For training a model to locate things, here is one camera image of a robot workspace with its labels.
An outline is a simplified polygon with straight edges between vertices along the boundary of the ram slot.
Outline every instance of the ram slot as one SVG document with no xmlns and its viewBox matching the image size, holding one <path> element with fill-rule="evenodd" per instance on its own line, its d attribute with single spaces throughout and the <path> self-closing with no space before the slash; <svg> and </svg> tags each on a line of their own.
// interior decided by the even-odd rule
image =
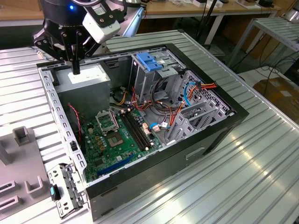
<svg viewBox="0 0 299 224">
<path fill-rule="evenodd" d="M 137 143 L 140 150 L 144 151 L 146 147 L 150 148 L 150 141 L 146 138 L 145 134 L 139 128 L 134 118 L 131 115 L 121 115 L 121 120 L 130 132 L 132 138 Z"/>
</svg>

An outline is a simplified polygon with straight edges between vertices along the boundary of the metal work surface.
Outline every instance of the metal work surface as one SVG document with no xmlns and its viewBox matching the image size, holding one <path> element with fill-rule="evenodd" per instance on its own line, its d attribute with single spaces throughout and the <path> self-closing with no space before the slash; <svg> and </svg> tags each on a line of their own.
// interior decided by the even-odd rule
<svg viewBox="0 0 299 224">
<path fill-rule="evenodd" d="M 299 51 L 299 24 L 291 23 L 285 20 L 284 18 L 280 17 L 253 19 L 247 26 L 238 44 L 236 45 L 232 53 L 232 56 L 228 62 L 228 66 L 230 66 L 234 61 L 235 57 L 237 56 L 237 53 L 241 49 L 242 45 L 249 36 L 253 27 L 259 28 L 261 30 L 261 34 L 269 34 L 285 46 L 291 48 L 292 50 Z M 262 35 L 258 35 L 257 38 L 253 40 L 253 43 L 250 45 L 249 50 L 252 49 L 252 47 L 255 47 L 256 43 L 258 42 L 258 39 L 260 39 L 261 36 Z"/>
<path fill-rule="evenodd" d="M 277 17 L 256 19 L 254 20 L 254 25 L 292 50 L 299 50 L 299 24 L 291 23 L 284 18 Z"/>
<path fill-rule="evenodd" d="M 299 214 L 299 127 L 178 31 L 108 41 L 111 51 L 174 43 L 250 115 L 215 151 L 97 223 L 292 223 Z M 66 155 L 29 48 L 0 51 L 0 135 L 35 131 L 46 170 Z M 91 223 L 87 209 L 61 221 L 50 198 L 1 223 Z"/>
</svg>

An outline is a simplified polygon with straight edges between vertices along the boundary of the cardboard box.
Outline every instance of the cardboard box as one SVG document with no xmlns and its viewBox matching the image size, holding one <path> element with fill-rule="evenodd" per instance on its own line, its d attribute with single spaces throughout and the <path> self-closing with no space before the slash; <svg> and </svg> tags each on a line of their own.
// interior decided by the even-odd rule
<svg viewBox="0 0 299 224">
<path fill-rule="evenodd" d="M 42 9 L 40 0 L 0 0 L 0 5 L 14 6 L 38 12 Z"/>
<path fill-rule="evenodd" d="M 263 95 L 267 80 L 261 80 L 253 88 Z M 269 79 L 265 97 L 286 116 L 299 124 L 299 87 L 281 77 Z"/>
</svg>

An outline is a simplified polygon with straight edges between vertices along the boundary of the red cable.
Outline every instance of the red cable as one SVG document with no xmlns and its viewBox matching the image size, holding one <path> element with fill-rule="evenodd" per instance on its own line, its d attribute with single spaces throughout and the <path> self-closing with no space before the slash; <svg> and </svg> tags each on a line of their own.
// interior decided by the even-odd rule
<svg viewBox="0 0 299 224">
<path fill-rule="evenodd" d="M 79 142 L 81 143 L 81 125 L 80 125 L 80 120 L 79 120 L 79 113 L 76 111 L 76 109 L 68 104 L 68 106 L 75 112 L 76 117 L 77 117 L 77 121 L 78 121 L 78 128 L 79 128 Z"/>
</svg>

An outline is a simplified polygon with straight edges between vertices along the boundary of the wooden table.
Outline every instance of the wooden table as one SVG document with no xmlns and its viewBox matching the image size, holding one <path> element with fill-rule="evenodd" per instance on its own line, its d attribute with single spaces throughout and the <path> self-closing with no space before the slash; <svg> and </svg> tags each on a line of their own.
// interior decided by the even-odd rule
<svg viewBox="0 0 299 224">
<path fill-rule="evenodd" d="M 280 8 L 262 8 L 262 9 L 246 9 L 234 0 L 223 4 L 221 8 L 214 8 L 212 16 L 217 16 L 210 30 L 205 44 L 210 44 L 212 39 L 225 15 L 244 15 L 244 14 L 270 14 L 269 17 L 274 17 Z M 146 16 L 144 19 L 158 18 L 181 18 L 181 17 L 197 17 L 202 16 L 203 7 L 196 7 L 193 4 L 177 6 L 171 2 L 150 2 L 147 5 Z M 0 27 L 5 26 L 25 26 L 25 25 L 41 25 L 43 23 L 43 13 L 34 12 L 16 7 L 4 6 L 0 9 Z"/>
</svg>

